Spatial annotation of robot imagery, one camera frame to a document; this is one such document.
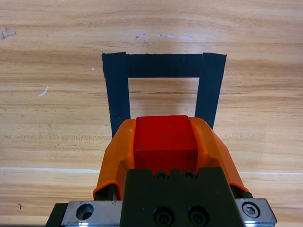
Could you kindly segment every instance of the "table surface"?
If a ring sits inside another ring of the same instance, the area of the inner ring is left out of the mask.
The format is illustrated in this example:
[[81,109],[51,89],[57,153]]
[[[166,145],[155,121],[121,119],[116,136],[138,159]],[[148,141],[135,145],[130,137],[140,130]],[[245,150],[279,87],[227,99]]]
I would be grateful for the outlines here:
[[[301,0],[0,0],[0,225],[92,199],[111,141],[102,53],[215,52],[214,131],[277,226],[302,226],[302,21]],[[132,118],[193,116],[197,82],[129,79]]]

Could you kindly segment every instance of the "black tape square outline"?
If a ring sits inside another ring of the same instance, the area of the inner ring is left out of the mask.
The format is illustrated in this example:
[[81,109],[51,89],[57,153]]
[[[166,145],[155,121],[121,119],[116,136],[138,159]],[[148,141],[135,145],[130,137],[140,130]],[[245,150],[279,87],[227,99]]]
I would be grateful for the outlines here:
[[131,118],[128,78],[199,78],[195,117],[213,128],[226,55],[102,54],[112,135]]

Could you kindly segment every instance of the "red block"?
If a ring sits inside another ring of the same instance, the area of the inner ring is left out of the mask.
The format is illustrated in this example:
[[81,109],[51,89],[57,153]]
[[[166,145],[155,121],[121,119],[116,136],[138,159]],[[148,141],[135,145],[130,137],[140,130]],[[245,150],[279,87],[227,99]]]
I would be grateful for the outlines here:
[[187,116],[138,117],[134,135],[134,165],[156,174],[173,168],[196,171],[198,148]]

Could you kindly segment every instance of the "metal plate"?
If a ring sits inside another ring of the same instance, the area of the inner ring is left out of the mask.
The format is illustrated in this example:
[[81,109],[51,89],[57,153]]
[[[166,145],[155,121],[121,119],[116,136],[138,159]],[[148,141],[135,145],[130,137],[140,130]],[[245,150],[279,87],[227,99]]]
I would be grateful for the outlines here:
[[[277,223],[266,199],[236,199],[236,203],[246,227],[274,227]],[[249,214],[245,211],[249,207],[248,204],[251,204],[252,208],[257,208],[257,210]]]
[[121,209],[122,201],[70,201],[61,225],[119,226]]

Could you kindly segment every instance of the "wood grain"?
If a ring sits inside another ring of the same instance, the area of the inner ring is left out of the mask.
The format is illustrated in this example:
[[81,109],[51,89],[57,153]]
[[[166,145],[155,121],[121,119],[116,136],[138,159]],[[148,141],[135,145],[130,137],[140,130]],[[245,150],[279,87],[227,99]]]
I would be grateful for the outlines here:
[[[56,202],[91,199],[111,140],[103,52],[216,52],[214,131],[277,226],[301,226],[302,21],[300,0],[0,0],[0,225],[44,225]],[[194,115],[197,79],[129,88],[132,118]]]

